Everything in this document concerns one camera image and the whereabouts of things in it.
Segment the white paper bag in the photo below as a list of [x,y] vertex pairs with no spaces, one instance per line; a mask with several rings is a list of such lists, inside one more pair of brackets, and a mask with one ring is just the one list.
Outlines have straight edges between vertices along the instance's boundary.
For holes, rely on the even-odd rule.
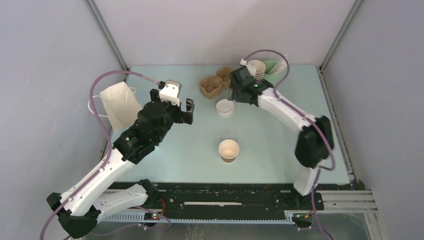
[[137,119],[138,112],[142,110],[135,92],[134,87],[120,82],[106,88],[98,95],[106,112],[103,117],[108,118],[114,132],[132,125]]

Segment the brown paper coffee cup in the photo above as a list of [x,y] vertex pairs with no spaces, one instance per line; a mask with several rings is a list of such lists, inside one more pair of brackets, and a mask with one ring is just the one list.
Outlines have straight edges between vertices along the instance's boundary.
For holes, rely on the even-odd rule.
[[232,163],[240,153],[240,146],[235,140],[225,139],[218,146],[221,159],[226,163]]

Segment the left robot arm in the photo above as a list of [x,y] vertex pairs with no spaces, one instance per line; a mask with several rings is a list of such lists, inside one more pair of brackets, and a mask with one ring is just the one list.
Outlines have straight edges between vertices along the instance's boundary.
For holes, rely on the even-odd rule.
[[194,101],[188,98],[186,111],[182,111],[178,95],[178,90],[167,87],[152,89],[151,100],[97,166],[68,191],[53,192],[47,197],[48,205],[71,238],[89,234],[99,222],[125,209],[156,206],[159,190],[148,179],[106,197],[101,195],[117,178],[152,153],[173,124],[193,123]]

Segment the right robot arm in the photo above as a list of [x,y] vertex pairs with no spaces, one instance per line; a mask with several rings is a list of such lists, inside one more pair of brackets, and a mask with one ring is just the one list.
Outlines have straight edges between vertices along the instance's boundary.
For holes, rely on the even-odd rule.
[[320,170],[324,169],[322,161],[331,159],[331,166],[326,168],[329,171],[336,167],[331,121],[324,115],[315,117],[300,109],[283,97],[276,84],[266,79],[256,80],[251,71],[252,67],[242,65],[230,73],[228,100],[255,105],[271,113],[297,136],[294,155],[301,166],[290,201],[295,208],[304,209],[310,204],[310,193],[317,186]]

